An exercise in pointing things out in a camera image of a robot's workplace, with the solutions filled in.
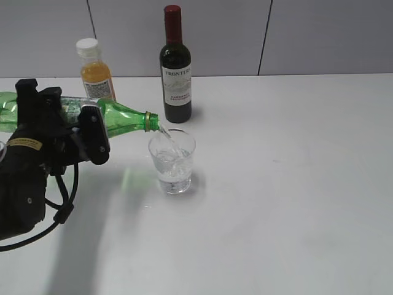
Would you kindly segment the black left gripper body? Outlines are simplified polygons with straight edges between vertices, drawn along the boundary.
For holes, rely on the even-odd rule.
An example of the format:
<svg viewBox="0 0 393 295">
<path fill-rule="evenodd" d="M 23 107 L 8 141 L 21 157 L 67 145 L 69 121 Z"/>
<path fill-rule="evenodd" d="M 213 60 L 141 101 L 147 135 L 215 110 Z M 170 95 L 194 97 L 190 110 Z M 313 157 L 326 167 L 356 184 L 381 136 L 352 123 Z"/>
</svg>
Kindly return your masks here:
<svg viewBox="0 0 393 295">
<path fill-rule="evenodd" d="M 47 207 L 56 209 L 52 224 L 29 238 L 46 236 L 64 224 L 74 209 L 79 164 L 88 162 L 79 123 L 72 135 L 17 135 L 6 142 L 1 160 L 1 240 L 32 231 Z"/>
</svg>

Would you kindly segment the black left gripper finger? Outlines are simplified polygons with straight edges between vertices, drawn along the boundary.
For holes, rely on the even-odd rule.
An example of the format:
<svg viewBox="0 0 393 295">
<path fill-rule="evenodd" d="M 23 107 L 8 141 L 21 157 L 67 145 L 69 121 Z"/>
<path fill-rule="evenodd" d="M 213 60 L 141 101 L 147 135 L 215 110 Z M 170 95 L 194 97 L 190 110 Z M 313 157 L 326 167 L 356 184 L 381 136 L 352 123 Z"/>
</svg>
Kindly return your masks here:
<svg viewBox="0 0 393 295">
<path fill-rule="evenodd" d="M 61 105 L 62 89 L 47 87 L 37 91 L 36 79 L 20 79 L 17 91 L 17 135 L 72 135 Z"/>
<path fill-rule="evenodd" d="M 102 165 L 109 160 L 110 145 L 104 119 L 101 112 L 88 109 L 78 116 L 80 137 L 85 152 L 95 165 Z"/>
</svg>

